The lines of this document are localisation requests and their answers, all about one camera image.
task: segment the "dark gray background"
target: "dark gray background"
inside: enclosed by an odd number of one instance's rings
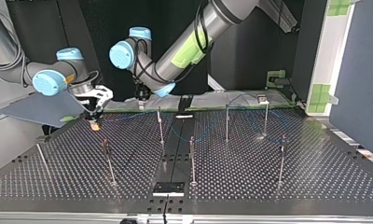
[[[373,152],[373,0],[356,4],[330,121]]]

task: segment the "perforated metal table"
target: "perforated metal table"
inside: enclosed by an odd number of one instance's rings
[[[229,113],[228,143],[225,111],[195,112],[194,119],[163,114],[164,147],[156,113],[108,114],[96,133],[80,120],[42,146],[48,168],[34,147],[0,170],[0,218],[373,221],[373,163],[319,121],[296,109],[271,110],[264,138],[264,111]],[[279,183],[284,134],[289,147]],[[189,184],[190,136],[196,186]],[[116,185],[102,152],[105,138]],[[184,197],[154,197],[158,182],[184,182]]]

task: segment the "vertical post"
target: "vertical post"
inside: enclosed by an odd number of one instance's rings
[[[195,138],[193,136],[190,137],[189,142],[189,157],[192,163],[192,186],[196,186],[198,183],[196,182],[195,177]]]
[[[284,165],[284,158],[286,156],[286,151],[287,151],[287,148],[288,148],[288,144],[287,144],[287,137],[285,134],[283,134],[282,136],[282,145],[280,147],[280,150],[282,152],[282,163],[280,165],[280,174],[279,174],[279,187],[281,186],[281,184],[283,183],[283,165]]]
[[[227,105],[227,135],[226,135],[226,140],[227,142],[229,141],[229,105]]]
[[[263,133],[262,135],[264,137],[266,137],[268,135],[268,114],[269,114],[269,101],[268,101],[268,97],[266,95],[257,95],[256,99],[258,100],[258,103],[260,105],[265,105],[266,106],[266,109],[265,109],[265,124],[264,124],[264,128],[263,128]]]
[[[38,143],[35,144],[35,145],[38,148],[38,152],[39,152],[39,155],[41,157],[41,160],[44,163],[45,168],[47,169],[48,175],[50,176],[50,171],[49,171],[47,160],[45,159],[45,156],[44,156],[44,152],[42,151],[42,148],[41,148],[41,146]]]
[[[38,148],[39,155],[41,157],[42,162],[47,166],[47,160],[45,159],[44,153],[42,152],[41,146],[37,143],[35,144]]]
[[[112,182],[113,182],[114,185],[116,185],[117,181],[115,179],[114,170],[113,170],[113,166],[112,166],[112,162],[111,162],[112,152],[111,152],[111,148],[109,146],[108,139],[105,138],[103,140],[102,147],[103,147],[104,158],[108,162],[108,168],[110,169]]]
[[[161,113],[160,113],[160,106],[158,107],[158,123],[159,123],[159,130],[160,130],[160,143],[162,145],[164,145],[163,127],[162,127],[162,119],[161,119]]]
[[[268,131],[268,113],[269,113],[269,102],[266,104],[266,111],[265,111],[265,126],[263,129],[263,135],[266,137]]]

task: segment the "black panel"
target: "black panel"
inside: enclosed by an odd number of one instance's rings
[[[79,0],[85,21],[104,74],[105,84],[115,101],[133,96],[134,83],[129,71],[116,69],[108,58],[111,47],[128,37],[132,26],[152,30],[153,59],[157,61],[193,21],[200,0]],[[207,90],[206,61],[179,83],[173,94],[204,93]]]
[[[330,121],[373,152],[373,0],[355,5]]]
[[[292,81],[300,98],[304,100],[309,94],[325,9],[326,1],[306,1],[303,8]]]
[[[304,1],[284,1],[297,21]],[[212,75],[227,90],[263,89],[268,71],[285,69],[292,76],[297,34],[285,34],[260,8],[218,38]]]
[[[89,71],[101,70],[78,0],[59,0],[64,31],[70,47],[79,48]]]
[[[56,1],[7,2],[9,14],[27,57],[55,63],[56,52],[68,47]]]

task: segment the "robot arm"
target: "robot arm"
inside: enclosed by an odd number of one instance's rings
[[[148,53],[150,31],[131,28],[130,37],[111,48],[110,60],[115,67],[131,71],[156,95],[166,96],[175,87],[175,79],[197,64],[221,34],[245,20],[258,4],[259,0],[210,0],[157,63]]]
[[[79,49],[62,49],[56,55],[58,61],[54,64],[28,62],[15,32],[0,20],[0,79],[24,87],[33,85],[46,96],[69,90],[84,106],[85,119],[92,129],[99,129],[98,120],[112,92],[93,84],[98,74],[88,72]]]

